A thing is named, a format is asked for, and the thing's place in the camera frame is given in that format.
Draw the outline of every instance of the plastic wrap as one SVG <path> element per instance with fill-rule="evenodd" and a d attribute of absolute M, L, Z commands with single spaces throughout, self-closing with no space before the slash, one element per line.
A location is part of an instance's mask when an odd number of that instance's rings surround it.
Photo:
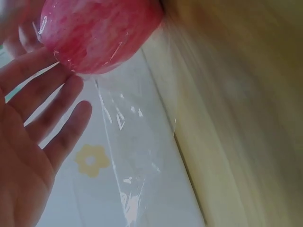
<path fill-rule="evenodd" d="M 114 17 L 113 12 L 109 15 L 92 12 L 99 3 L 103 6 L 110 5 L 106 11 L 108 13 L 108 10 L 116 10 Z M 112 8 L 112 4 L 115 6 L 122 3 L 122 7 Z M 126 13 L 133 12 L 134 17 L 119 17 L 125 13 L 121 11 L 123 9 L 129 10 Z M 141 226 L 140 218 L 162 183 L 165 150 L 159 144 L 162 140 L 167 140 L 167 137 L 159 131 L 163 122 L 158 118 L 165 113 L 154 108 L 155 105 L 161 105 L 160 97 L 144 54 L 139 49 L 156 28 L 154 35 L 161 32 L 162 12 L 159 9 L 158 2 L 152 0 L 48 0 L 41 15 L 41 25 L 37 28 L 40 40 L 61 63 L 85 79 L 84 89 L 95 90 L 89 96 L 81 98 L 89 100 L 93 109 L 102 112 L 97 115 L 94 111 L 91 120 L 94 128 L 98 127 L 98 133 L 87 129 L 83 136 L 87 138 L 88 133 L 91 133 L 91 141 L 84 145 L 86 149 L 71 154 L 77 168 L 70 168 L 69 174 L 73 178 L 83 226 L 92 226 L 91 215 L 102 216 L 102 211 L 106 209 L 94 199 L 94 195 L 102 193 L 102 189 L 89 188 L 83 184 L 88 180 L 87 177 L 98 181 L 101 168 L 111 164 L 114 170 L 125 217 L 122 226 Z M 67 18 L 73 21 L 65 24 Z M 115 29 L 115 18 L 129 18 L 132 21 L 128 21 L 130 24 L 126 23 L 123 28 Z M 97 21 L 94 26 L 90 26 L 92 20 Z M 98 30 L 102 23 L 107 26 Z M 115 36 L 115 32 L 119 34 L 121 29 L 124 35 Z M 171 106 L 177 106 L 176 81 L 170 79 L 171 86 L 167 92 L 171 93 L 170 97 L 174 97 Z M 169 139 L 173 140 L 174 125 L 171 128 Z M 95 150 L 94 146 L 100 143 L 104 149 Z M 92 206 L 95 212 L 88 213 L 89 207 L 84 206 Z"/>

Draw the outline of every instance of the palm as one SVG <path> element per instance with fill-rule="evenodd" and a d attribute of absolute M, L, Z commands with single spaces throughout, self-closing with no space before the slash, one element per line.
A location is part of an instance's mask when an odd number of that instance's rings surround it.
<path fill-rule="evenodd" d="M 52 54 L 41 48 L 0 69 L 1 226 L 3 223 L 3 226 L 35 226 L 46 205 L 55 174 L 91 115 L 90 104 L 81 102 L 49 144 L 43 149 L 39 147 L 83 88 L 82 79 L 71 75 L 60 64 L 28 82 L 5 103 L 5 96 L 18 84 L 54 62 Z M 49 106 L 24 126 L 37 107 L 62 84 L 64 86 Z"/>
<path fill-rule="evenodd" d="M 1 184 L 10 185 L 7 190 L 12 193 L 7 199 L 14 204 L 16 224 L 26 220 L 25 227 L 34 226 L 44 210 L 55 174 L 45 153 L 30 139 L 16 110 L 9 105 L 0 109 Z"/>

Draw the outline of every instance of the white surface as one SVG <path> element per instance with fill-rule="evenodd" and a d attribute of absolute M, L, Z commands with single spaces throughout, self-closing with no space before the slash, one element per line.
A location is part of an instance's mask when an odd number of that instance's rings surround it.
<path fill-rule="evenodd" d="M 0 56 L 0 63 L 4 61 L 6 60 L 3 56 Z M 156 176 L 156 180 L 153 181 L 152 179 L 151 184 L 144 187 L 145 193 L 141 195 L 141 198 L 144 206 L 147 205 L 147 209 L 136 227 L 203 227 L 202 215 L 142 53 L 138 52 L 122 67 L 111 72 L 111 81 L 114 81 L 114 85 L 104 79 L 99 80 L 102 84 L 102 97 L 105 107 L 109 97 L 114 97 L 114 100 L 119 102 L 119 111 L 125 116 L 125 131 L 123 131 L 124 129 L 119 131 L 109 130 L 107 131 L 109 138 L 117 138 L 117 133 L 124 135 L 124 132 L 125 136 L 127 136 L 127 133 L 133 133 L 136 130 L 139 132 L 136 135 L 147 135 L 147 137 L 144 137 L 145 140 L 134 140 L 134 146 L 136 148 L 146 147 L 151 152 L 156 152 L 151 157 L 155 158 L 154 162 L 158 165 L 160 171 L 160 174 Z M 121 95 L 119 91 L 109 92 L 112 91 L 112 86 L 116 87 L 115 83 L 117 82 L 124 85 L 125 91 L 133 90 L 137 94 L 136 90 L 140 90 L 142 96 L 133 96 L 129 92 L 125 92 L 123 97 L 126 96 L 124 98 L 127 99 L 127 103 L 122 98 L 119 100 L 117 98 Z M 102 145 L 108 157 L 111 157 L 110 149 L 115 155 L 121 152 L 121 155 L 126 157 L 129 155 L 127 152 L 130 151 L 126 146 L 127 141 L 124 140 L 114 140 L 115 143 L 120 143 L 114 144 L 114 148 L 108 146 L 103 111 L 93 81 L 85 82 L 85 88 L 76 103 L 83 99 L 92 103 L 92 118 L 83 136 L 57 175 L 53 192 L 38 223 L 38 227 L 127 226 L 120 199 L 120 191 L 112 166 L 100 169 L 98 177 L 89 178 L 78 172 L 77 163 L 74 162 L 75 154 L 81 150 L 84 144 Z M 37 110 L 31 119 L 47 103 L 48 101 Z M 109 108 L 109 115 L 105 116 L 106 122 L 109 122 L 111 118 L 113 122 L 117 123 L 117 119 L 113 118 L 113 116 L 116 117 L 114 111 L 114 109 Z M 143 120 L 140 121 L 144 126 L 134 124 L 134 119 L 139 119 L 137 117 L 133 118 L 133 121 L 130 122 L 132 125 L 128 129 L 129 118 L 127 116 L 132 117 L 130 111 L 133 114 L 143 116 Z M 66 119 L 67 116 L 64 116 L 51 136 L 62 127 Z M 144 162 L 152 164 L 153 160 L 145 160 Z M 120 171 L 120 173 L 122 175 L 119 177 L 123 179 L 125 176 L 123 176 L 123 172 Z"/>

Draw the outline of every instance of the finger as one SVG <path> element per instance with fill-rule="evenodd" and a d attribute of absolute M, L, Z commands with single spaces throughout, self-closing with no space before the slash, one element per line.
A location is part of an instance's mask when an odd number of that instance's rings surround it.
<path fill-rule="evenodd" d="M 57 60 L 45 47 L 25 54 L 0 69 L 0 89 L 6 96 L 16 86 Z"/>
<path fill-rule="evenodd" d="M 43 47 L 38 41 L 34 24 L 31 21 L 25 22 L 19 26 L 20 40 L 27 52 Z"/>
<path fill-rule="evenodd" d="M 27 53 L 20 42 L 18 29 L 11 33 L 11 35 L 4 41 L 3 46 L 13 58 L 17 58 L 18 56 Z"/>
<path fill-rule="evenodd" d="M 62 162 L 72 151 L 77 141 L 83 134 L 90 116 L 92 107 L 89 102 L 79 103 L 61 131 L 44 148 L 55 172 L 58 172 Z"/>
<path fill-rule="evenodd" d="M 25 122 L 71 75 L 71 72 L 58 64 L 31 80 L 9 100 L 8 104 L 18 112 Z"/>
<path fill-rule="evenodd" d="M 83 89 L 83 80 L 71 76 L 55 99 L 34 121 L 26 126 L 30 138 L 40 143 L 54 129 L 63 114 L 70 108 Z"/>
<path fill-rule="evenodd" d="M 0 44 L 3 44 L 14 30 L 18 30 L 18 24 L 25 16 L 26 1 L 18 1 L 18 3 L 20 5 L 14 4 L 12 7 L 7 7 L 10 10 L 0 13 Z"/>

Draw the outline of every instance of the plastic bag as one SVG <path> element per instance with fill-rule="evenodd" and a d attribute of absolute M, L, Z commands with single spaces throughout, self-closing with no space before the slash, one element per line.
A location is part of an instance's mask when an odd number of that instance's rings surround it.
<path fill-rule="evenodd" d="M 97 202 L 95 197 L 98 193 L 102 193 L 102 189 L 97 186 L 96 188 L 86 187 L 86 185 L 90 184 L 83 184 L 83 182 L 90 180 L 87 177 L 93 177 L 95 180 L 101 178 L 99 168 L 90 168 L 90 166 L 97 163 L 96 159 L 99 158 L 100 152 L 108 152 L 108 158 L 114 170 L 122 211 L 125 217 L 125 223 L 115 223 L 113 226 L 138 227 L 141 222 L 140 218 L 152 202 L 153 195 L 157 192 L 159 184 L 162 183 L 161 170 L 164 166 L 163 154 L 165 150 L 163 150 L 164 146 L 161 144 L 164 144 L 165 142 L 163 143 L 163 140 L 167 140 L 168 138 L 164 135 L 164 133 L 167 132 L 159 130 L 164 124 L 164 122 L 159 119 L 166 119 L 166 116 L 163 108 L 159 108 L 162 106 L 161 99 L 142 51 L 139 50 L 130 60 L 128 59 L 157 26 L 155 26 L 155 23 L 152 24 L 147 31 L 144 31 L 145 36 L 141 34 L 140 38 L 135 38 L 136 31 L 126 31 L 126 35 L 122 36 L 121 41 L 118 42 L 118 47 L 108 48 L 106 50 L 107 53 L 103 53 L 102 48 L 98 49 L 100 52 L 93 55 L 93 58 L 87 59 L 85 58 L 86 55 L 84 57 L 81 56 L 83 51 L 79 52 L 75 50 L 74 46 L 79 49 L 87 47 L 90 50 L 98 48 L 104 44 L 102 36 L 107 37 L 107 34 L 97 33 L 96 37 L 94 37 L 96 41 L 92 44 L 90 43 L 90 38 L 88 41 L 85 40 L 86 34 L 80 34 L 78 32 L 72 33 L 71 37 L 67 37 L 65 33 L 63 36 L 62 34 L 60 35 L 60 32 L 54 33 L 53 29 L 58 30 L 58 28 L 52 24 L 48 27 L 48 23 L 53 22 L 53 20 L 62 20 L 62 9 L 56 11 L 59 5 L 62 7 L 72 3 L 72 8 L 65 8 L 66 12 L 64 16 L 69 18 L 70 13 L 80 12 L 83 7 L 87 7 L 87 5 L 84 4 L 85 2 L 89 4 L 96 2 L 118 4 L 119 1 L 48 0 L 46 1 L 47 9 L 52 9 L 52 11 L 43 11 L 41 25 L 40 28 L 37 29 L 39 34 L 42 35 L 42 41 L 46 41 L 46 46 L 50 50 L 53 49 L 53 53 L 58 57 L 58 60 L 71 70 L 80 72 L 78 75 L 86 80 L 84 89 L 95 89 L 95 91 L 89 93 L 89 96 L 82 96 L 81 98 L 89 100 L 93 104 L 94 109 L 99 109 L 102 112 L 99 114 L 96 113 L 96 111 L 93 112 L 91 120 L 93 122 L 90 123 L 91 127 L 89 127 L 83 135 L 87 138 L 90 133 L 90 141 L 87 143 L 88 146 L 90 146 L 91 152 L 84 154 L 84 151 L 83 162 L 81 162 L 82 157 L 78 156 L 78 153 L 73 152 L 71 159 L 76 160 L 78 164 L 74 163 L 73 167 L 69 168 L 69 174 L 72 176 L 72 184 L 78 201 L 82 225 L 92 226 L 93 223 L 90 223 L 91 217 L 100 216 L 103 219 L 106 218 L 102 215 L 106 208 L 102 202 Z M 129 0 L 123 2 L 125 2 L 126 5 L 129 4 L 131 7 L 136 7 L 137 10 L 139 8 L 134 4 L 141 3 L 141 8 L 146 7 L 147 4 L 149 6 L 152 5 L 152 7 L 158 4 L 157 1 L 151 0 Z M 98 17 L 96 13 L 87 13 L 86 15 L 87 17 L 80 17 L 78 15 L 71 25 L 79 27 L 79 24 L 83 21 L 84 24 L 91 21 L 90 17 L 93 17 L 93 19 Z M 146 15 L 145 19 L 142 18 L 143 24 L 151 20 L 150 14 Z M 160 25 L 158 20 L 159 17 L 157 17 L 155 21 Z M 155 32 L 156 34 L 161 31 L 160 27 Z M 68 43 L 70 38 L 72 38 L 72 46 Z M 58 45 L 57 43 L 60 40 L 64 40 L 62 45 Z M 98 63 L 91 65 L 92 61 L 98 61 Z M 170 83 L 171 85 L 175 85 L 176 81 L 171 79 Z M 170 86 L 167 92 L 171 93 L 171 97 L 175 97 L 171 103 L 172 106 L 176 106 L 177 86 Z M 173 140 L 174 125 L 171 128 L 172 131 L 169 140 Z M 102 141 L 101 143 L 105 151 L 94 153 L 92 147 L 99 144 L 100 141 Z M 92 165 L 87 163 L 87 158 L 91 156 L 94 158 Z"/>

